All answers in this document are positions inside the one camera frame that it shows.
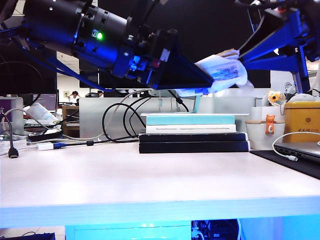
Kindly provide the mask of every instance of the yellow box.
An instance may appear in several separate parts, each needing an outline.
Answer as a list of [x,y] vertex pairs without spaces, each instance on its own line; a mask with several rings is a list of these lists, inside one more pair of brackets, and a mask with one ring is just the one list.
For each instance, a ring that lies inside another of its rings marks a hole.
[[[320,101],[295,101],[285,104],[284,133],[320,133]],[[313,134],[292,134],[283,142],[317,142],[320,136]]]

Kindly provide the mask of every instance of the white desk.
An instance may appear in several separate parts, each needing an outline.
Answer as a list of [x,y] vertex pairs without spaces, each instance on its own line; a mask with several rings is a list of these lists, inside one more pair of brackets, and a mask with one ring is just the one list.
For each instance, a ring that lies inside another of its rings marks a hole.
[[247,152],[126,143],[1,159],[1,228],[311,215],[319,203],[319,180]]

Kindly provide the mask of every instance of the computer monitor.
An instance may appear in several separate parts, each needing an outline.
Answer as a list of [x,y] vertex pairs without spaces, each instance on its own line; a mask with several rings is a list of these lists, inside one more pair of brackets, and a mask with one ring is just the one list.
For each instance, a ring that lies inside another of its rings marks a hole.
[[58,94],[41,94],[36,103],[44,106],[49,112],[54,112],[58,106]]
[[[98,6],[127,18],[137,2],[100,0]],[[234,0],[168,0],[164,5],[157,4],[147,24],[154,29],[178,30],[181,50],[193,62],[227,49],[239,49],[253,34],[247,10],[238,7]],[[80,61],[81,70],[86,70],[85,64]],[[248,78],[256,88],[271,86],[270,71],[248,71]],[[100,76],[99,81],[105,88],[113,87],[107,76]],[[137,88],[135,80],[125,83],[122,87]]]

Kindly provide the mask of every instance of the laptop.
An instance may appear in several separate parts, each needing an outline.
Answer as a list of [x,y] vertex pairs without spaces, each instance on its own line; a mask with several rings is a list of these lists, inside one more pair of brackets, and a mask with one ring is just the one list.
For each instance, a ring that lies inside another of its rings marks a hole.
[[320,163],[320,146],[317,142],[279,142],[274,144],[274,148],[283,155]]

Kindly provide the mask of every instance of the stack of books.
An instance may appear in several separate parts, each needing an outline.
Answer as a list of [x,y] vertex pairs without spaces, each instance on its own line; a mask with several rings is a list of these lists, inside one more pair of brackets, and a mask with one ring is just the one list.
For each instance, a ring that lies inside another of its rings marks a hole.
[[139,152],[248,152],[248,135],[236,131],[235,121],[228,114],[147,114],[146,129],[139,133]]

